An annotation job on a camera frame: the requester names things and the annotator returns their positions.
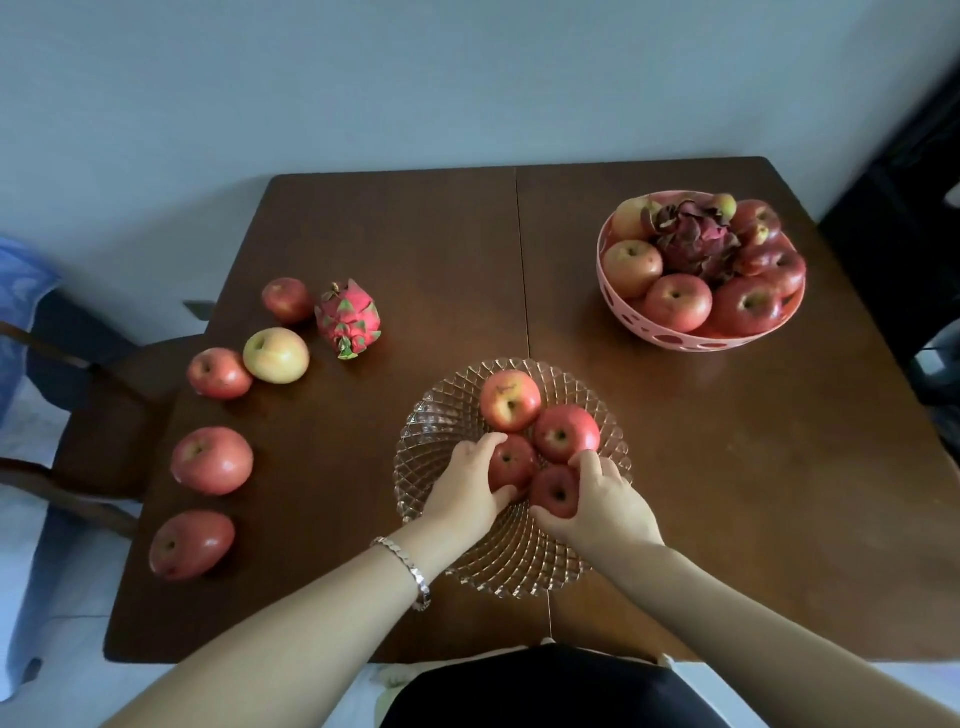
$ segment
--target chair backrest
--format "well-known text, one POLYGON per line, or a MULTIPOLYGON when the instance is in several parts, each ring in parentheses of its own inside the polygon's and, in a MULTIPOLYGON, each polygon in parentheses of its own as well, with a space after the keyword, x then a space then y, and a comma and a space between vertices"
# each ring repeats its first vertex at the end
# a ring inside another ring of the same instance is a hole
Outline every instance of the chair backrest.
POLYGON ((0 484, 43 498, 93 525, 106 528, 124 538, 136 534, 137 519, 126 511, 107 503, 98 503, 74 496, 76 488, 64 475, 54 473, 37 463, 0 457, 0 484))
POLYGON ((68 353, 64 353, 52 344, 47 344, 46 342, 40 341, 29 331, 24 331, 22 328, 16 327, 13 324, 8 324, 6 321, 0 321, 0 336, 7 336, 13 339, 13 341, 33 349, 37 353, 43 354, 51 359, 61 361, 64 364, 69 364, 71 367, 87 370, 93 367, 93 364, 90 362, 84 361, 78 356, 71 356, 68 353))

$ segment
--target tabletop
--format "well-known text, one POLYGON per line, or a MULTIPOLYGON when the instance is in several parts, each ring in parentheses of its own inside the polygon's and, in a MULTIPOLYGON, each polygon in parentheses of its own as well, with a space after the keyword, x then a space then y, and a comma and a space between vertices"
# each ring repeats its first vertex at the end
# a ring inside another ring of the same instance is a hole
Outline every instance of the tabletop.
MULTIPOLYGON (((630 444, 635 487, 667 543, 737 590, 870 659, 960 657, 960 489, 869 314, 789 187, 762 158, 275 178, 207 329, 242 348, 273 324, 259 292, 355 278, 384 335, 337 361, 313 326, 306 376, 227 403, 180 393, 158 452, 228 425, 251 481, 215 501, 162 456, 110 619, 120 662, 183 659, 233 624, 400 526, 396 440, 430 386, 471 363, 529 356, 585 381, 630 444), (804 304, 741 349, 668 352, 606 308, 596 236, 627 197, 729 191, 780 213, 804 254, 804 304), (156 580, 156 529, 189 507, 232 516, 237 541, 207 576, 156 580)), ((497 598, 450 577, 374 659, 414 662, 562 642, 695 658, 592 572, 549 596, 497 598)))

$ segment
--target dried dragon fruit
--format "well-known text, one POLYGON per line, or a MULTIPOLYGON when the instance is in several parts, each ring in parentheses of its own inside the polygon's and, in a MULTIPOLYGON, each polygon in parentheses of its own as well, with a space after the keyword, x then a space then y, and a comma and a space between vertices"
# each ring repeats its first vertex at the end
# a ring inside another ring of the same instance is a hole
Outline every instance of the dried dragon fruit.
POLYGON ((320 333, 337 350, 337 358, 355 359, 380 338, 376 304, 353 279, 344 288, 333 283, 330 290, 320 296, 316 314, 320 333))
POLYGON ((682 199, 662 207, 654 218, 654 244, 671 273, 688 273, 708 283, 732 276, 732 259, 740 241, 729 230, 736 200, 715 195, 704 205, 682 199))

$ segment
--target person's left hand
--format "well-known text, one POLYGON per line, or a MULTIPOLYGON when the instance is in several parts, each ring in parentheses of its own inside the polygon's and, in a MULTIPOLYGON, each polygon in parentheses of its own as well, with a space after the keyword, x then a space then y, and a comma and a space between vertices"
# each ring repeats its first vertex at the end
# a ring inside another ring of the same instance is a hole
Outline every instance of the person's left hand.
POLYGON ((500 511, 516 496, 513 485, 490 492, 488 472, 493 450, 506 440, 502 432, 490 432, 478 443, 465 441, 457 445, 450 464, 423 505, 423 517, 456 529, 469 539, 471 546, 480 541, 500 511))

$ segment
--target hand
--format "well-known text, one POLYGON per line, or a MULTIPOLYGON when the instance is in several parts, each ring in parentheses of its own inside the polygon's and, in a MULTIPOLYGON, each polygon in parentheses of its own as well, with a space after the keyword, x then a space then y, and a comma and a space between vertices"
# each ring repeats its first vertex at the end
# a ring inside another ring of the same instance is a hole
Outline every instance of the hand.
POLYGON ((621 476, 616 464, 584 450, 570 460, 580 470, 580 503, 572 519, 559 519, 539 506, 530 514, 558 541, 573 546, 605 575, 625 551, 637 546, 663 546, 660 527, 647 501, 621 476))
POLYGON ((497 515, 516 496, 512 485, 490 492, 488 472, 493 450, 506 440, 502 432, 491 432, 476 444, 457 445, 423 505, 424 518, 452 526, 469 540, 468 547, 487 535, 497 515))

